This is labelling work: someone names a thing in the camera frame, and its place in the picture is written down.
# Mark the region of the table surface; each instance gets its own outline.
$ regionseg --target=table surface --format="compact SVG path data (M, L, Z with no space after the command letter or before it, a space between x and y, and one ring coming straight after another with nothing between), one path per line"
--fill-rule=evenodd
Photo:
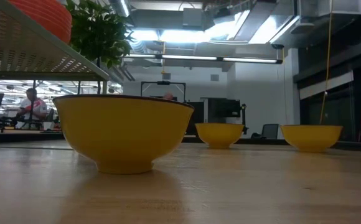
M69 149L0 145L0 223L361 223L361 152L182 144L152 172L108 175Z

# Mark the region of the green leaves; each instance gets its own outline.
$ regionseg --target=green leaves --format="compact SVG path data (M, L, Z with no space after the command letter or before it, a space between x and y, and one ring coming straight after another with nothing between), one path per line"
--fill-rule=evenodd
M67 0L67 10L73 17L70 45L85 58L97 58L108 68L121 63L129 54L132 41L127 34L126 18L113 14L110 5L102 6L91 0L80 0L76 5Z

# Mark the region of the office chair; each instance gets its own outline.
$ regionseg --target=office chair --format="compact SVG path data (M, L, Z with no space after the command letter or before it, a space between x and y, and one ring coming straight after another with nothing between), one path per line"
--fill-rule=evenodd
M55 110L50 109L49 114L45 118L45 121L46 122L52 122L54 120L54 114L55 114Z
M279 124L264 124L262 127L262 134L253 133L252 139L277 139L279 132Z

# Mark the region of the white shirt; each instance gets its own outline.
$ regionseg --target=white shirt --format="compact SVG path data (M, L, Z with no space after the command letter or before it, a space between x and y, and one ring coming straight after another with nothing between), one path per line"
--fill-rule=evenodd
M23 100L20 104L20 108L25 108L25 109L31 110L31 100L29 100L28 98ZM41 100L40 98L37 98L34 101L33 111L36 111L39 113L46 113L47 112L46 103L43 100ZM30 113L26 113L24 115L24 119L29 119L29 118L30 118ZM32 119L38 120L39 118L37 118L35 115L32 115Z

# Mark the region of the person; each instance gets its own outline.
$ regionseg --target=person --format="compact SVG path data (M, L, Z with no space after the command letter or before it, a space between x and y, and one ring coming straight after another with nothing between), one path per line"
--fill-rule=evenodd
M37 90L30 88L26 91L27 98L20 104L20 110L17 112L17 116L24 116L24 119L28 121L30 119L31 101L34 100L34 108L32 110L33 120L43 120L47 116L46 103L37 97ZM24 124L21 124L19 128L28 128Z
M170 92L167 92L164 96L163 96L164 99L166 100L173 100L174 99L174 95Z

